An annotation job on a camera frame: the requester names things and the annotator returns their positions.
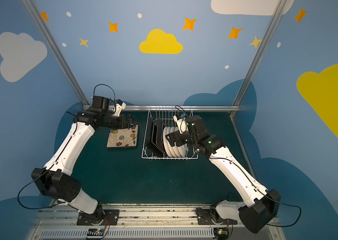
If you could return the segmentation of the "black square floral plate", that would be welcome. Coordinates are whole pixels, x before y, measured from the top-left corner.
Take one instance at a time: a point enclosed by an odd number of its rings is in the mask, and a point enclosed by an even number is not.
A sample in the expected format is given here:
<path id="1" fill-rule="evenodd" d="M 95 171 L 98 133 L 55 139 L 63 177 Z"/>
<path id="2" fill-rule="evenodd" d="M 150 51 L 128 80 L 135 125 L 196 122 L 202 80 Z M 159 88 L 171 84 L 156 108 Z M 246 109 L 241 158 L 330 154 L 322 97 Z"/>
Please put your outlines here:
<path id="1" fill-rule="evenodd" d="M 133 148 L 138 145 L 139 126 L 128 129 L 111 130 L 107 148 Z"/>
<path id="2" fill-rule="evenodd" d="M 158 148 L 156 146 L 156 138 L 157 138 L 157 126 L 154 123 L 153 118 L 149 118 L 145 136 L 145 146 L 153 153 L 154 156 L 157 157 Z"/>
<path id="3" fill-rule="evenodd" d="M 163 131 L 163 122 L 161 118 L 157 118 L 157 122 L 155 123 L 153 130 L 153 143 L 155 146 L 155 153 L 158 157 L 164 156 L 162 131 Z"/>

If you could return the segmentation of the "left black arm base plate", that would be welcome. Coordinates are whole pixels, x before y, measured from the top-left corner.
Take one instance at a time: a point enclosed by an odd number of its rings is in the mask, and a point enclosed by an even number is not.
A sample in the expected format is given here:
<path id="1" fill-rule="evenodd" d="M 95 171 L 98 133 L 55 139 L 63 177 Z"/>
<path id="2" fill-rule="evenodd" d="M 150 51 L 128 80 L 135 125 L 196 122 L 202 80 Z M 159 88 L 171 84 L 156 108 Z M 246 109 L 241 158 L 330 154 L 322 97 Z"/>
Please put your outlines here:
<path id="1" fill-rule="evenodd" d="M 77 226 L 115 226 L 119 219 L 119 210 L 98 210 L 93 214 L 79 212 Z"/>

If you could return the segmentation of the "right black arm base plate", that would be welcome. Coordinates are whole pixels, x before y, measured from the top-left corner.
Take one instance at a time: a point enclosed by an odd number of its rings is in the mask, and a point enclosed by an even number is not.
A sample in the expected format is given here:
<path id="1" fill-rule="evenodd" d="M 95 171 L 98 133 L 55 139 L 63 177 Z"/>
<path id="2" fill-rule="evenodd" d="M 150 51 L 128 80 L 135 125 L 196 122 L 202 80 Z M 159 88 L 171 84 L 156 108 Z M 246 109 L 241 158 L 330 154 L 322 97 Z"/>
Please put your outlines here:
<path id="1" fill-rule="evenodd" d="M 195 209 L 199 225 L 237 225 L 237 220 L 222 219 L 215 209 Z"/>

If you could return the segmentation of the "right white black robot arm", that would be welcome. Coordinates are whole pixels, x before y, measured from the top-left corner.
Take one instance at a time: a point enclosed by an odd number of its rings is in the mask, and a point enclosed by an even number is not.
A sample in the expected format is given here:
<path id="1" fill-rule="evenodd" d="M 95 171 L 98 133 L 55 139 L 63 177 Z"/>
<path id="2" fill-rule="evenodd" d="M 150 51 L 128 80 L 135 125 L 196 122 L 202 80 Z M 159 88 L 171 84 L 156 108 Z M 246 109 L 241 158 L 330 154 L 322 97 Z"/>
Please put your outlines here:
<path id="1" fill-rule="evenodd" d="M 194 147 L 225 175 L 243 200 L 241 204 L 223 200 L 210 206 L 213 221 L 241 221 L 249 231 L 257 234 L 276 217 L 281 199 L 279 192 L 268 190 L 259 183 L 217 135 L 208 133 L 200 116 L 175 114 L 173 120 L 178 130 L 165 136 L 169 144 Z"/>

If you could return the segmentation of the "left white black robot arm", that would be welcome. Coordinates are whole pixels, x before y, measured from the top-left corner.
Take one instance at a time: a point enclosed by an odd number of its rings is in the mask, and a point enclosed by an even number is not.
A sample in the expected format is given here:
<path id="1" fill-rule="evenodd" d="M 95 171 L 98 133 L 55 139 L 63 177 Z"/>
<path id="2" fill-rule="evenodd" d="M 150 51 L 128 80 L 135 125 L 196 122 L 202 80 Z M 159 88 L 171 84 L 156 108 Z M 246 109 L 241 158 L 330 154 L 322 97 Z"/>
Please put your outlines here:
<path id="1" fill-rule="evenodd" d="M 108 224 L 102 203 L 90 197 L 72 173 L 78 157 L 97 129 L 121 130 L 137 124 L 131 115 L 122 114 L 125 107 L 122 100 L 93 96 L 89 109 L 74 115 L 71 129 L 53 157 L 43 168 L 35 168 L 31 174 L 43 196 L 66 203 L 78 211 L 78 225 Z"/>

